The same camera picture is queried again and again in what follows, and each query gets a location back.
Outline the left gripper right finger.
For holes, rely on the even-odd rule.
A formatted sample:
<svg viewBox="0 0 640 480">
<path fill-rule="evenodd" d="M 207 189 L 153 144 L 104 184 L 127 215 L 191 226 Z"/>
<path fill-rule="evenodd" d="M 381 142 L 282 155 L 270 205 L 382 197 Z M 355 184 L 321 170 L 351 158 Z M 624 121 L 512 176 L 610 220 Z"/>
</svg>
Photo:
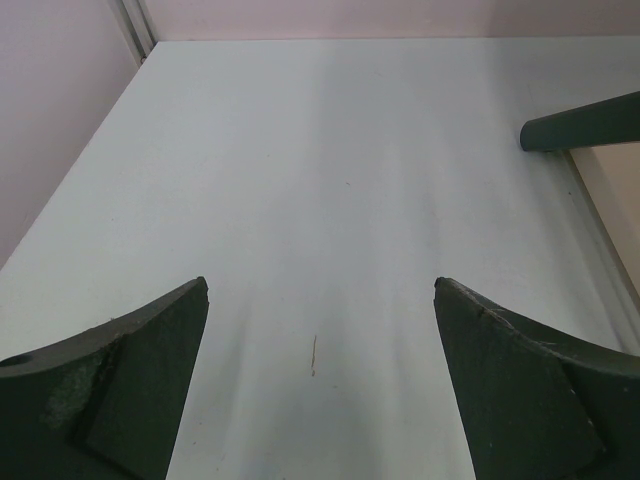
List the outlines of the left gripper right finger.
<svg viewBox="0 0 640 480">
<path fill-rule="evenodd" d="M 636 479 L 639 359 L 440 277 L 434 308 L 478 479 Z"/>
</svg>

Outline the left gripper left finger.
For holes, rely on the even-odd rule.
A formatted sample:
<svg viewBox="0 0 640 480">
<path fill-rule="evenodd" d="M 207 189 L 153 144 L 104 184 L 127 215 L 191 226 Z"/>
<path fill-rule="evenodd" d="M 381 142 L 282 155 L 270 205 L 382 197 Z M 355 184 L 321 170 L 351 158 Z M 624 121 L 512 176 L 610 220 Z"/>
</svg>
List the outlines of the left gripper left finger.
<svg viewBox="0 0 640 480">
<path fill-rule="evenodd" d="M 3 360 L 2 478 L 166 478 L 207 316 L 198 277 Z"/>
</svg>

